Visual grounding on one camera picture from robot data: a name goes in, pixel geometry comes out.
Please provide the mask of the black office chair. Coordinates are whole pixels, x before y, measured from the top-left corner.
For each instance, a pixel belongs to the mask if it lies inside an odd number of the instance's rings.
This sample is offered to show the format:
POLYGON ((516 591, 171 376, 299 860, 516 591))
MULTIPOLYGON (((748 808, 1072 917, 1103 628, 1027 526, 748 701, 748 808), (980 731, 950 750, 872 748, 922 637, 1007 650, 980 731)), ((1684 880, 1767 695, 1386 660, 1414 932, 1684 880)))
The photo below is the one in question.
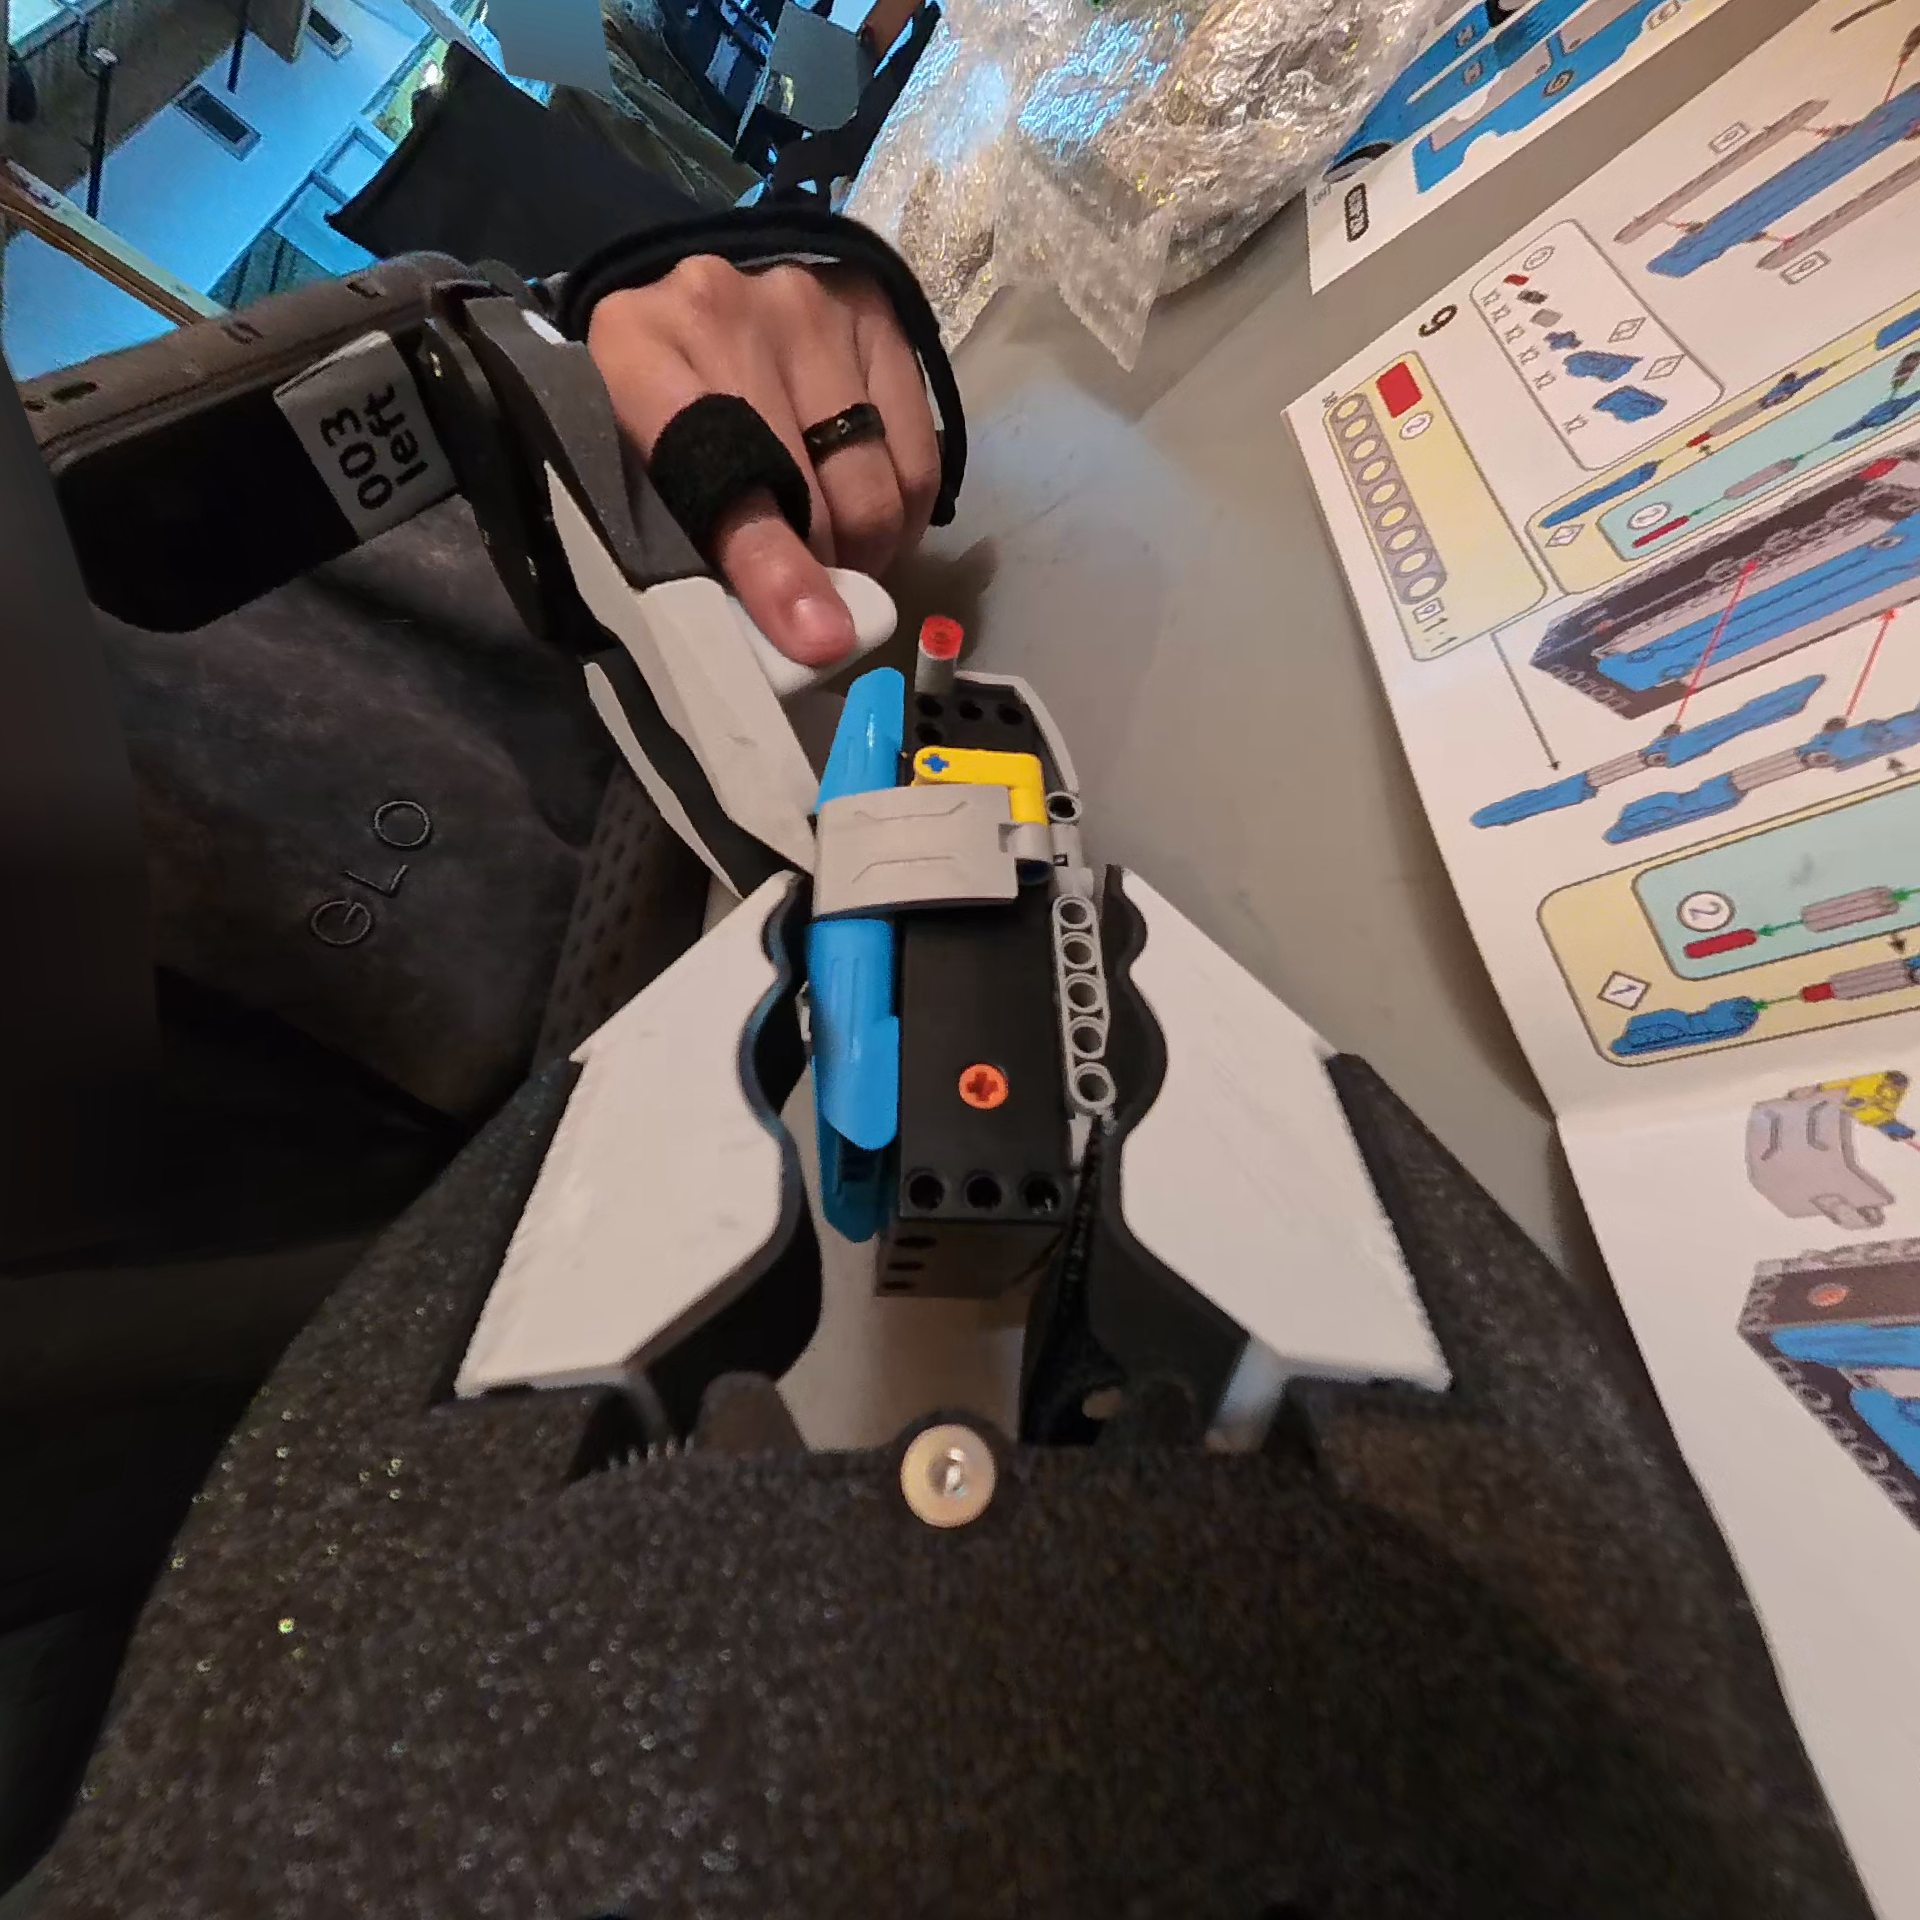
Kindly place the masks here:
POLYGON ((696 207, 453 44, 443 77, 371 183, 326 224, 389 258, 437 252, 541 276, 696 207))

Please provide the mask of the person's left hand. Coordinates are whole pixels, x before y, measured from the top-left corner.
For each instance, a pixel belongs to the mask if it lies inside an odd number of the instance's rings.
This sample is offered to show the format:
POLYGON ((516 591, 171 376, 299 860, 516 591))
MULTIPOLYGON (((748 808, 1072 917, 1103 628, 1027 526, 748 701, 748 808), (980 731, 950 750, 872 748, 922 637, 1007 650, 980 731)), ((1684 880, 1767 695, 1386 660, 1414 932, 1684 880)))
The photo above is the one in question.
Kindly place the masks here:
POLYGON ((856 628, 832 570, 884 575, 924 540, 942 488, 922 364, 884 295, 853 272, 695 256, 603 299, 588 347, 646 464, 704 396, 736 396, 766 421, 805 477, 807 532, 756 488, 699 547, 782 655, 848 659, 856 628))

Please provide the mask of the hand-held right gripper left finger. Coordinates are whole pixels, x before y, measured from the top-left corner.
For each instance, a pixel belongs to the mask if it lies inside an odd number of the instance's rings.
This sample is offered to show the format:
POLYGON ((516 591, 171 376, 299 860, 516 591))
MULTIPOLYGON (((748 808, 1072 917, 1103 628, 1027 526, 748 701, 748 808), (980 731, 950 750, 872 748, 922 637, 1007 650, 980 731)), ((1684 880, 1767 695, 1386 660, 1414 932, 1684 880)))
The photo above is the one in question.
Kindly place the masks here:
POLYGON ((622 1384, 696 1406, 787 1374, 823 1255, 782 1104, 799 1080, 807 886, 782 874, 571 1052, 576 1077, 453 1389, 622 1384))

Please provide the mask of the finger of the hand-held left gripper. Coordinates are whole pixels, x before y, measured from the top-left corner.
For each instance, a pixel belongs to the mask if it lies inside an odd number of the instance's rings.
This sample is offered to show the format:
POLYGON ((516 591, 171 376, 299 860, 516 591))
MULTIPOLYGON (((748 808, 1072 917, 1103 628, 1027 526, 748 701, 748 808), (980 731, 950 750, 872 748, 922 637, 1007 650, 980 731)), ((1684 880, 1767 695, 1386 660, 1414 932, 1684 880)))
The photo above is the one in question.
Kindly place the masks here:
POLYGON ((591 707, 663 821, 734 896, 787 870, 787 715, 756 663, 589 663, 591 707))
POLYGON ((714 878, 812 874, 818 779, 784 699, 827 667, 784 660, 709 575, 636 587, 554 467, 559 548, 607 644, 586 663, 591 707, 663 823, 714 878))

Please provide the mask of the blue sticker sheet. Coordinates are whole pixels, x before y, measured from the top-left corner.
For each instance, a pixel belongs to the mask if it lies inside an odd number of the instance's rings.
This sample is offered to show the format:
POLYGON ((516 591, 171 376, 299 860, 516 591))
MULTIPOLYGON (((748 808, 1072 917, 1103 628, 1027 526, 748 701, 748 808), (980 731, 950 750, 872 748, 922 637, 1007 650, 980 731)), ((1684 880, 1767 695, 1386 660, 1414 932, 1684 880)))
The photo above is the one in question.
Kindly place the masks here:
POLYGON ((1455 12, 1307 191, 1310 287, 1326 292, 1714 10, 1474 2, 1455 12))

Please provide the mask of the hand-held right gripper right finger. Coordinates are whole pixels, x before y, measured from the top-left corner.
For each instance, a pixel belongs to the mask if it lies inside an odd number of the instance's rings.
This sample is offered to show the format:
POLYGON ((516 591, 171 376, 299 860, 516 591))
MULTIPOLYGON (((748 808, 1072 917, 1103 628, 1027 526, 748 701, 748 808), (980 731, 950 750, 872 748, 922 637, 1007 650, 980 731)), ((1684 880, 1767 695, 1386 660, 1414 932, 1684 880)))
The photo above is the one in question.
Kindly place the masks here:
POLYGON ((1088 1327, 1116 1388, 1180 1388, 1202 1443, 1259 1448, 1291 1388, 1451 1389, 1332 1053, 1134 870, 1099 902, 1116 1100, 1088 1327))

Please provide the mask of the instruction booklet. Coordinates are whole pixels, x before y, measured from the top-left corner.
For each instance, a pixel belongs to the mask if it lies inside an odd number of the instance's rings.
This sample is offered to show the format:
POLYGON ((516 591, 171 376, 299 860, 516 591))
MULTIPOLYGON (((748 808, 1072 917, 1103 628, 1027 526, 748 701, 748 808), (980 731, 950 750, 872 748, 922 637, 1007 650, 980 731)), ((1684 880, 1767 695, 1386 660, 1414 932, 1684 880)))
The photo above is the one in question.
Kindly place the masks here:
POLYGON ((1916 1916, 1916 5, 1805 5, 1287 408, 1875 1916, 1916 1916))

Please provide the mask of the clear plastic bag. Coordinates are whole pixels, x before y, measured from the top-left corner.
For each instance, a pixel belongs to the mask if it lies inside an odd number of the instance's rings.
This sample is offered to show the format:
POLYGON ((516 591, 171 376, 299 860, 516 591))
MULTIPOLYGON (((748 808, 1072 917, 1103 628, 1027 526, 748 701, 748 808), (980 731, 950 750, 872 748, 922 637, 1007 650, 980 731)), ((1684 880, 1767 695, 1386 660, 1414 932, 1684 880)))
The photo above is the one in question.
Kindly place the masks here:
POLYGON ((1128 368, 1152 304, 1300 197, 1437 2, 962 2, 853 181, 957 347, 1051 287, 1128 368))

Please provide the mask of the grey blue toy brick model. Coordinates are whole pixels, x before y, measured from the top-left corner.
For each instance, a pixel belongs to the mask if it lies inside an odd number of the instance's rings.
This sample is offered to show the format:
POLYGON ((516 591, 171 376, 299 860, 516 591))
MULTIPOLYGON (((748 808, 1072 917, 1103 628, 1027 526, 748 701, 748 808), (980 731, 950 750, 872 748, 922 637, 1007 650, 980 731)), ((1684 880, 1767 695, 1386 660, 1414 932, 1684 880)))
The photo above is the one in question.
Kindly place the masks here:
POLYGON ((931 615, 910 677, 848 685, 814 814, 820 1206, 884 1303, 1030 1282, 1117 1111, 1072 756, 1039 695, 962 646, 931 615))

